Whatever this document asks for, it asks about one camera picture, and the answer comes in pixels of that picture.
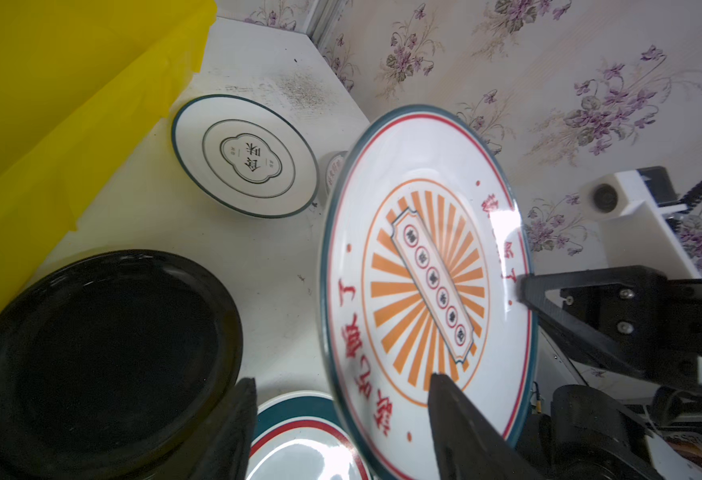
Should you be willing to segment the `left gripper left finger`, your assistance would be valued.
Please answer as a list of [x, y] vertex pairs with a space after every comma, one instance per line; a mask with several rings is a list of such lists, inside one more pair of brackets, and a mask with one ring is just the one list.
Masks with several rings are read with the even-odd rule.
[[257, 423], [254, 378], [239, 380], [208, 417], [207, 439], [189, 479], [244, 479]]

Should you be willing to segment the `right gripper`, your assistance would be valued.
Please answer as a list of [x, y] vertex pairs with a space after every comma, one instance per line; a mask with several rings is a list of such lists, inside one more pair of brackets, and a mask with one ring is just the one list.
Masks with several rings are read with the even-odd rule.
[[[607, 370], [702, 395], [702, 279], [612, 283], [606, 272], [528, 274], [522, 303]], [[561, 308], [545, 293], [560, 290]]]

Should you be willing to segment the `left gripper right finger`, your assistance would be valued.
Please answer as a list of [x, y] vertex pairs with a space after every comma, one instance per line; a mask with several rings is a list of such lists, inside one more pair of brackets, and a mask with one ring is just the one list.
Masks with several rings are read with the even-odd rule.
[[441, 479], [540, 479], [445, 374], [430, 377], [427, 408]]

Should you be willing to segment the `orange sunburst pattern plate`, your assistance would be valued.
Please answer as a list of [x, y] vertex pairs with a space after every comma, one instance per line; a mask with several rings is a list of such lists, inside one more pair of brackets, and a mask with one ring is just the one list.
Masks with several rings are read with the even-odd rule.
[[523, 221], [455, 115], [396, 108], [347, 152], [319, 250], [320, 338], [338, 416], [382, 479], [434, 479], [427, 400], [448, 378], [508, 444], [531, 409], [537, 316]]

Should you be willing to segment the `white plate green quatrefoil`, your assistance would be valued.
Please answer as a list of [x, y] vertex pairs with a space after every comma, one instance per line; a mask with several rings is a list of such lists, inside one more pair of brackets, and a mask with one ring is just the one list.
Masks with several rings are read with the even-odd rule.
[[171, 126], [175, 156], [218, 203], [245, 215], [296, 215], [315, 200], [319, 167], [304, 136], [278, 112], [234, 95], [185, 103]]

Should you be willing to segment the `green rim HAO SHI plate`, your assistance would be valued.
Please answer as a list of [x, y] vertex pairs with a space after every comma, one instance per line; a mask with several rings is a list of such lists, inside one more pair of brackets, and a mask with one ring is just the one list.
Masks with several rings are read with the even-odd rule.
[[328, 157], [325, 168], [325, 191], [327, 197], [332, 195], [334, 187], [343, 170], [347, 151], [338, 151]]

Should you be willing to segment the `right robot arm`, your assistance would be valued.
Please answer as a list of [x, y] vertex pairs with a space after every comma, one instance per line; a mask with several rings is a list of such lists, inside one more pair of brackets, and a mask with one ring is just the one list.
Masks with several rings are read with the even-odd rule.
[[585, 385], [557, 388], [534, 431], [558, 479], [655, 479], [652, 425], [702, 404], [702, 279], [643, 266], [527, 275], [521, 301], [568, 354], [656, 385], [647, 417]]

